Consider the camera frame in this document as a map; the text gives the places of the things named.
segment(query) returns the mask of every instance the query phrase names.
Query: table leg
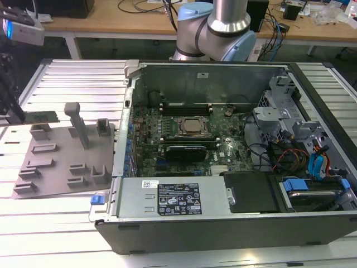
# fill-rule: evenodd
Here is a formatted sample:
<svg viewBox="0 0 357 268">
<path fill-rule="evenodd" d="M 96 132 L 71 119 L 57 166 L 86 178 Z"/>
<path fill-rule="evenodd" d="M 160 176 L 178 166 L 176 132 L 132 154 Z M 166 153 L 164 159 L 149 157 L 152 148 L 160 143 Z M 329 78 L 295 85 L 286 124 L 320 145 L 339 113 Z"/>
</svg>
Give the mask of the table leg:
<svg viewBox="0 0 357 268">
<path fill-rule="evenodd" d="M 258 61 L 260 51 L 262 50 L 263 46 L 266 44 L 266 39 L 257 39 L 254 45 L 252 52 L 248 57 L 248 61 Z"/>
<path fill-rule="evenodd" d="M 66 33 L 64 38 L 66 39 L 67 47 L 68 47 L 69 53 L 71 54 L 72 59 L 80 60 L 82 58 L 82 55 L 81 55 L 79 47 L 78 47 L 77 38 L 74 36 L 74 34 L 72 32 Z"/>
<path fill-rule="evenodd" d="M 310 46 L 308 51 L 307 51 L 307 56 L 312 56 L 312 54 L 314 54 L 315 50 L 316 50 L 317 46 Z"/>
</svg>

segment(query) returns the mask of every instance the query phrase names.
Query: black box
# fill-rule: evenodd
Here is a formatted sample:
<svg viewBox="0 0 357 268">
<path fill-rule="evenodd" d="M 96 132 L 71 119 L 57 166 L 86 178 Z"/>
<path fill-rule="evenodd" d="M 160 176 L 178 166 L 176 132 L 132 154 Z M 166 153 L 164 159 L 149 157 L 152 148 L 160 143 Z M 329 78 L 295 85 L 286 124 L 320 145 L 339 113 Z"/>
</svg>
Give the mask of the black box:
<svg viewBox="0 0 357 268">
<path fill-rule="evenodd" d="M 283 18 L 285 20 L 295 21 L 297 18 L 297 15 L 299 15 L 301 8 L 302 8 L 301 6 L 297 6 L 294 4 L 287 4 L 285 7 Z"/>
<path fill-rule="evenodd" d="M 247 13 L 250 15 L 250 29 L 260 32 L 267 13 L 269 0 L 248 0 Z"/>
</svg>

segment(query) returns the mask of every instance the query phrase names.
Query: blue latch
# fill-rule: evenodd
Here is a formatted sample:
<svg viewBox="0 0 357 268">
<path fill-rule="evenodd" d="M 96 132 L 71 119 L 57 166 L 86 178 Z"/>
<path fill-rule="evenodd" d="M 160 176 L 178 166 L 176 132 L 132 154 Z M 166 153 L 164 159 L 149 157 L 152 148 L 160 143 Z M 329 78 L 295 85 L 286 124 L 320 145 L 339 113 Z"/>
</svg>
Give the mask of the blue latch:
<svg viewBox="0 0 357 268">
<path fill-rule="evenodd" d="M 317 178 L 317 180 L 322 180 L 320 176 L 320 171 L 322 164 L 324 163 L 324 158 L 321 155 L 316 155 L 315 153 L 310 155 L 310 160 L 308 162 L 308 172 L 310 175 Z"/>
<path fill-rule="evenodd" d="M 304 179 L 287 179 L 286 181 L 283 181 L 283 185 L 287 192 L 308 190 Z"/>
<path fill-rule="evenodd" d="M 94 195 L 90 198 L 91 205 L 104 205 L 105 204 L 104 195 Z"/>
<path fill-rule="evenodd" d="M 347 179 L 341 179 L 341 184 L 345 188 L 345 190 L 351 188 L 351 185 L 350 185 L 350 183 L 348 182 Z"/>
</svg>

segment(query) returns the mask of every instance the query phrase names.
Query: gray plastic part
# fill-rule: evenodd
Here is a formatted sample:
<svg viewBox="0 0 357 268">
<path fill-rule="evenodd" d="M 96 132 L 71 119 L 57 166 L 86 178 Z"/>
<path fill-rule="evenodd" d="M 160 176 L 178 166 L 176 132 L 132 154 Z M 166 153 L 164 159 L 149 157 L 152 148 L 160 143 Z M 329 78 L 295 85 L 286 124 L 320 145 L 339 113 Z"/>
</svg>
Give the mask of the gray plastic part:
<svg viewBox="0 0 357 268">
<path fill-rule="evenodd" d="M 13 188 L 17 194 L 34 194 L 37 191 L 37 186 L 33 182 L 18 183 Z"/>
<path fill-rule="evenodd" d="M 55 152 L 55 151 L 57 151 L 57 149 L 58 149 L 58 147 L 57 147 L 57 144 L 55 144 L 55 143 L 42 144 L 42 145 L 34 146 L 32 148 L 32 153 L 40 154 L 42 152 Z"/>
<path fill-rule="evenodd" d="M 88 168 L 85 163 L 69 165 L 69 171 L 72 173 L 72 175 L 83 174 L 87 169 Z"/>
<path fill-rule="evenodd" d="M 83 176 L 74 177 L 67 180 L 67 185 L 69 188 L 81 187 L 86 186 L 87 181 L 84 179 Z"/>
<path fill-rule="evenodd" d="M 107 118 L 97 120 L 97 132 L 100 137 L 110 135 L 110 124 Z"/>
<path fill-rule="evenodd" d="M 32 137 L 36 141 L 48 140 L 48 132 L 51 130 L 49 124 L 33 125 L 30 129 Z"/>
<path fill-rule="evenodd" d="M 31 167 L 29 169 L 21 169 L 18 175 L 23 180 L 38 179 L 39 177 L 41 177 L 41 173 L 36 167 Z"/>
<path fill-rule="evenodd" d="M 105 128 L 106 131 L 110 130 L 106 136 L 98 134 L 97 125 L 85 126 L 88 138 L 86 150 L 83 149 L 80 137 L 72 138 L 69 129 L 76 131 L 73 127 L 49 128 L 46 131 L 48 140 L 31 140 L 12 198 L 110 188 L 114 124 L 108 124 Z"/>
<path fill-rule="evenodd" d="M 110 173 L 107 171 L 107 167 L 103 166 L 100 172 L 97 172 L 96 168 L 93 166 L 90 172 L 91 178 L 94 180 L 95 184 L 107 183 L 111 179 Z"/>
<path fill-rule="evenodd" d="M 72 126 L 77 130 L 80 142 L 84 149 L 88 149 L 89 139 L 83 119 L 79 116 L 80 105 L 78 102 L 68 102 L 65 105 L 65 114 L 71 118 Z"/>
<path fill-rule="evenodd" d="M 78 132 L 74 127 L 69 127 L 68 131 L 72 138 L 78 138 Z"/>
</svg>

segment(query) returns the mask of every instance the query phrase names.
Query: wooden table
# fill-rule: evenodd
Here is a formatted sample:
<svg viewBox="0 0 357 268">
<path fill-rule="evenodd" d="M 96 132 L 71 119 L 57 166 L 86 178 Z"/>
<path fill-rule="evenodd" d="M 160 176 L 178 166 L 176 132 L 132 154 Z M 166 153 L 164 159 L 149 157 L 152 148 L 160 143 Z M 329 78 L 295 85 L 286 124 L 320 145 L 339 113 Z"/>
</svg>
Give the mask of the wooden table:
<svg viewBox="0 0 357 268">
<path fill-rule="evenodd" d="M 121 7 L 136 11 L 133 0 L 126 0 Z M 315 25 L 310 17 L 298 16 L 296 21 L 284 20 L 282 12 L 274 4 L 281 0 L 271 0 L 269 9 L 279 22 L 290 26 L 284 40 L 285 44 L 313 46 L 357 46 L 357 30 L 345 23 L 335 25 Z M 119 0 L 95 0 L 95 5 L 87 19 L 54 18 L 53 23 L 44 24 L 46 36 L 60 36 L 66 39 L 73 59 L 80 59 L 77 37 L 113 38 L 113 39 L 152 39 L 175 40 L 176 34 L 170 21 L 163 14 L 129 14 L 118 9 Z M 156 4 L 142 3 L 141 7 L 150 9 Z M 257 33 L 259 44 L 265 44 L 272 36 L 268 22 L 264 22 Z"/>
</svg>

